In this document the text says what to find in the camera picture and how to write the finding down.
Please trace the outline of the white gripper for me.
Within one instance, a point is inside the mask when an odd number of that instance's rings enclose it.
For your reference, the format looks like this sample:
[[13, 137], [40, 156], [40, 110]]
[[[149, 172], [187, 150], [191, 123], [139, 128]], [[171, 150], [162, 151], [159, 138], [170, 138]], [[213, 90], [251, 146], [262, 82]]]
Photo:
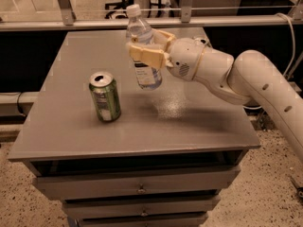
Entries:
[[155, 69], [167, 67], [179, 79], [193, 80], [205, 45], [200, 40], [191, 38], [176, 40], [174, 34], [164, 30], [154, 29], [152, 32], [154, 43], [161, 49], [131, 44], [128, 48], [130, 57]]

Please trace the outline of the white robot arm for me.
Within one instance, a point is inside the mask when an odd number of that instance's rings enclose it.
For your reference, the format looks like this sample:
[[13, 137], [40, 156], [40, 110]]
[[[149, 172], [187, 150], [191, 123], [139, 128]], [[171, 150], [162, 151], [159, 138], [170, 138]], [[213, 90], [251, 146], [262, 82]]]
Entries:
[[132, 59], [155, 69], [165, 67], [179, 79], [200, 82], [231, 104], [256, 101], [303, 161], [303, 99], [266, 56], [247, 50], [233, 58], [207, 45], [202, 37], [178, 39], [157, 29], [151, 33], [152, 44], [136, 37], [126, 43]]

